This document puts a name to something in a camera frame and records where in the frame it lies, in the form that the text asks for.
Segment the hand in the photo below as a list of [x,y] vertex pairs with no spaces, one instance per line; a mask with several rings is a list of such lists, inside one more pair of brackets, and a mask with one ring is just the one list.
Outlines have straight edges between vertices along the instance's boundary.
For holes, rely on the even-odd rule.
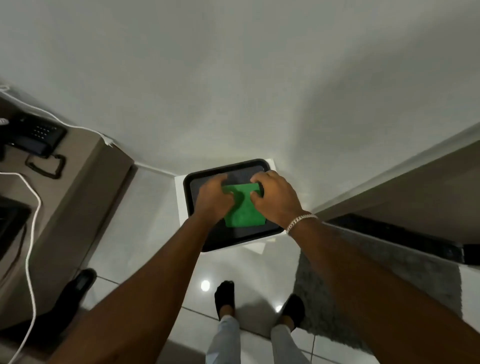
[[290,183],[274,170],[255,174],[250,182],[260,182],[264,187],[264,196],[250,193],[255,208],[268,220],[286,229],[298,216],[309,214],[300,205],[297,193]]
[[200,218],[213,227],[235,205],[233,193],[225,194],[222,191],[222,181],[227,174],[218,174],[210,178],[200,187],[193,216]]

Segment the green cloth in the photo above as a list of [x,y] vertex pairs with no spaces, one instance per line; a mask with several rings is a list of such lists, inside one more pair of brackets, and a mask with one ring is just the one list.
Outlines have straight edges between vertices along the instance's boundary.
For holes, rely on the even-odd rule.
[[234,207],[225,215],[225,223],[229,228],[241,228],[247,226],[265,225],[264,216],[253,206],[250,192],[260,194],[258,183],[233,184],[223,186],[224,193],[233,192],[235,198]]

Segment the gray pants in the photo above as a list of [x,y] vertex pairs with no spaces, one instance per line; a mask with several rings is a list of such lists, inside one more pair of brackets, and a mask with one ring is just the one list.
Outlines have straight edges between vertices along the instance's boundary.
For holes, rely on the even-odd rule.
[[[277,325],[271,331],[275,364],[307,364],[308,359],[293,342],[290,329]],[[240,325],[229,315],[222,317],[218,332],[205,356],[206,364],[240,364]]]

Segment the foot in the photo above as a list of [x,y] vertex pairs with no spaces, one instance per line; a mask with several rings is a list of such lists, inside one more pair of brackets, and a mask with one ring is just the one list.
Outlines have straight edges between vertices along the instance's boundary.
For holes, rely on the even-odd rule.
[[292,332],[297,328],[305,317],[305,306],[303,301],[296,294],[290,295],[284,304],[282,313],[277,320],[277,325],[287,325]]
[[215,307],[218,318],[235,316],[235,284],[230,280],[223,281],[215,292]]

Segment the rug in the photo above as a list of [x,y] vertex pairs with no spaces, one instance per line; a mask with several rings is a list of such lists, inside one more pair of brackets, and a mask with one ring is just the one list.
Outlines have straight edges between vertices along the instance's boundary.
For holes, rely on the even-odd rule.
[[[458,265],[349,231],[341,236],[399,277],[409,281],[462,317],[462,289]],[[312,334],[371,353],[338,312],[322,279],[301,253],[293,289],[305,304],[300,327]]]

